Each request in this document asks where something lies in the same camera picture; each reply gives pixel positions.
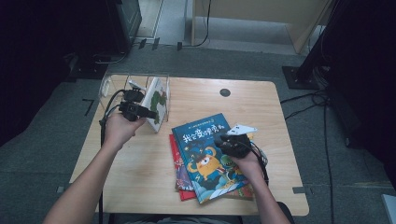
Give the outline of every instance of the black circle sticker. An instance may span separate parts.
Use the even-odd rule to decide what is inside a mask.
[[[227,96],[231,95],[231,92],[229,90],[227,90],[227,89],[221,89],[220,90],[220,95],[222,95],[224,97],[227,97]]]

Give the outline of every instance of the black equipment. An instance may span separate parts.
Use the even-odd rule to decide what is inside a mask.
[[[156,112],[135,104],[135,102],[140,103],[144,96],[145,95],[138,88],[133,88],[131,91],[126,91],[124,93],[124,102],[120,103],[119,111],[122,112],[122,115],[126,119],[129,121],[135,121],[137,117],[155,119],[157,116]]]
[[[262,168],[262,174],[265,183],[267,183],[267,185],[269,184],[269,178],[265,168],[268,163],[268,159],[260,148],[258,148],[254,143],[250,142],[246,134],[222,134],[219,138],[215,139],[215,145],[221,149],[223,154],[236,157],[238,159],[245,158],[250,151],[253,152],[259,161],[260,167]]]

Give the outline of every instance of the stack of books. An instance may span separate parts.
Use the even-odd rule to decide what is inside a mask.
[[[218,197],[252,200],[253,189],[238,166],[215,146],[214,139],[230,126],[223,114],[172,129],[170,146],[180,200],[204,203]]]

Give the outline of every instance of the person's left hand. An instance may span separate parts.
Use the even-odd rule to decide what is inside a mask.
[[[140,118],[136,121],[129,121],[119,113],[110,115],[106,123],[104,144],[120,150],[132,136],[135,136],[136,130],[145,122],[145,118]]]

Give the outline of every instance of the book title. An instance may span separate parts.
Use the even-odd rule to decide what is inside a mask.
[[[211,124],[209,127],[206,127],[206,128],[198,128],[200,126],[207,125],[212,122],[214,122],[213,119],[199,123],[199,124],[195,124],[195,125],[189,127],[189,129],[195,129],[195,130],[193,131],[193,133],[183,134],[183,141],[185,143],[189,143],[196,139],[200,139],[203,137],[207,137],[209,135],[213,135],[213,133],[218,133],[220,130],[225,129],[225,127],[222,126],[221,124],[218,124],[218,125]]]

